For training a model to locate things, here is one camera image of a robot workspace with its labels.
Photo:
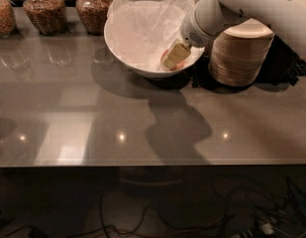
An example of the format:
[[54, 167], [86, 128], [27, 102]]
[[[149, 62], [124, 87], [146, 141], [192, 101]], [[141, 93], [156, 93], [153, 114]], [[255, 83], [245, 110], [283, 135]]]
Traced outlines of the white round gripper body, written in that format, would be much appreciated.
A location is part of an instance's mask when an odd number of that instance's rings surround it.
[[204, 48], [209, 41], [215, 39], [214, 36], [204, 32], [197, 23], [195, 10], [190, 10], [184, 17], [179, 28], [181, 38], [189, 46], [195, 48]]

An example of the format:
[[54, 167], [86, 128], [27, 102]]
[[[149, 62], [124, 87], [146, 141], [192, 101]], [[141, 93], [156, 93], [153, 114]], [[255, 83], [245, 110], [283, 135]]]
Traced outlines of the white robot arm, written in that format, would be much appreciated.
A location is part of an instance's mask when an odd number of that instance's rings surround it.
[[184, 17], [180, 39], [160, 62], [173, 68], [191, 49], [203, 48], [230, 27], [255, 19], [271, 30], [306, 62], [306, 0], [200, 0]]

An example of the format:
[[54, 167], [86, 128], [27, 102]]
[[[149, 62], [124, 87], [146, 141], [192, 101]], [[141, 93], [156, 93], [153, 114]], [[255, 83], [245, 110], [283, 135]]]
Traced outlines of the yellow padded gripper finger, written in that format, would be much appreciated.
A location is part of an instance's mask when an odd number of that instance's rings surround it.
[[185, 42], [174, 42], [161, 56], [161, 64], [167, 69], [179, 69], [190, 56], [191, 47]]

